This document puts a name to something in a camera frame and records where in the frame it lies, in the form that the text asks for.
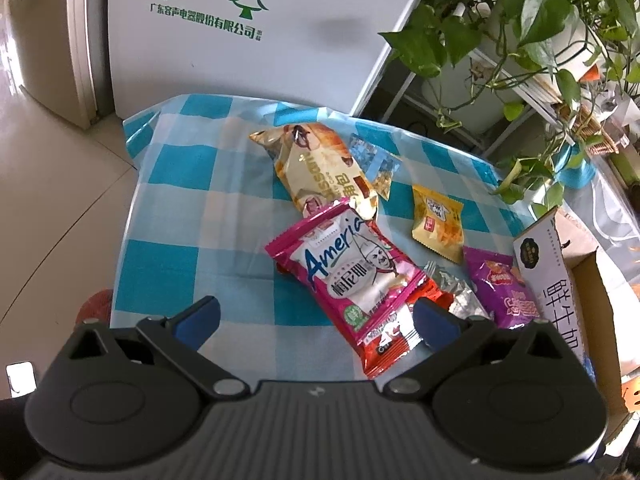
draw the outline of silver wrapper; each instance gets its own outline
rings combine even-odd
[[[434,262],[427,264],[427,266],[424,267],[424,271],[436,282],[440,290],[453,294],[454,300],[449,307],[449,312],[454,316],[461,319],[466,319],[469,316],[482,316],[493,319],[480,304],[478,298],[476,298],[476,295],[466,281],[449,274]]]

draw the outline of purple snack package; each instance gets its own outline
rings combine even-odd
[[[533,293],[513,267],[513,257],[464,247],[466,268],[482,306],[499,328],[518,328],[540,313]]]

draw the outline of smartphone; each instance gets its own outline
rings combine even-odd
[[[6,376],[9,379],[12,397],[21,397],[30,394],[36,389],[36,376],[33,372],[33,365],[28,361],[8,365]]]

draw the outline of open box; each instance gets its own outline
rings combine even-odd
[[[640,380],[623,391],[620,377],[640,366],[640,302],[588,229],[560,208],[526,229],[513,247],[540,314],[595,375],[609,415],[604,441],[612,445],[638,423]]]

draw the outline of yellow snack package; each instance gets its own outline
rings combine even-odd
[[[465,242],[460,213],[462,204],[423,186],[414,185],[415,240],[446,259],[461,264]]]
[[[342,139],[321,123],[286,124],[255,132],[251,140],[269,153],[276,174],[306,218],[348,196],[365,220],[378,209],[378,195]]]

